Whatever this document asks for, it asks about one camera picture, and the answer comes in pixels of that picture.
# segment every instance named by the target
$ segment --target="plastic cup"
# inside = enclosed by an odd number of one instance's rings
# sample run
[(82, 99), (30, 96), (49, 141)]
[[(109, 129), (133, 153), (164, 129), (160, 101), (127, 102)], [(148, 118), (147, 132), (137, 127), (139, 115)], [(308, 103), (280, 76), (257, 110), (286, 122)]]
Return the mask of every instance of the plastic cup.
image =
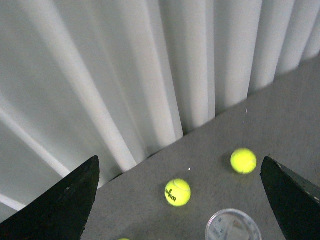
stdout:
[(205, 240), (262, 240), (255, 221), (237, 209), (224, 209), (212, 216)]

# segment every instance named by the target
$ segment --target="white curtain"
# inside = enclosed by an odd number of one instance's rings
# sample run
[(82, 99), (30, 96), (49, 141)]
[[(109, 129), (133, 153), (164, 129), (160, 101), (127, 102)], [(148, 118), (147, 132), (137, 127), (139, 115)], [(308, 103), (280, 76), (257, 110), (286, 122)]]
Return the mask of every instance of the white curtain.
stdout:
[(100, 183), (320, 51), (320, 0), (0, 1), (0, 221)]

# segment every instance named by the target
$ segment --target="tennis ball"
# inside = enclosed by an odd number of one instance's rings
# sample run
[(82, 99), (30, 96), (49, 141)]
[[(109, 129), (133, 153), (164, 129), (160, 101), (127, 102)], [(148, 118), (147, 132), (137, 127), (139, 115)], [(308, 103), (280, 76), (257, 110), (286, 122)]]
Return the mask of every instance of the tennis ball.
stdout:
[(166, 185), (164, 194), (171, 205), (180, 207), (189, 202), (191, 189), (185, 180), (173, 179)]
[(257, 166), (257, 157), (251, 150), (239, 148), (231, 155), (231, 166), (239, 174), (249, 174)]

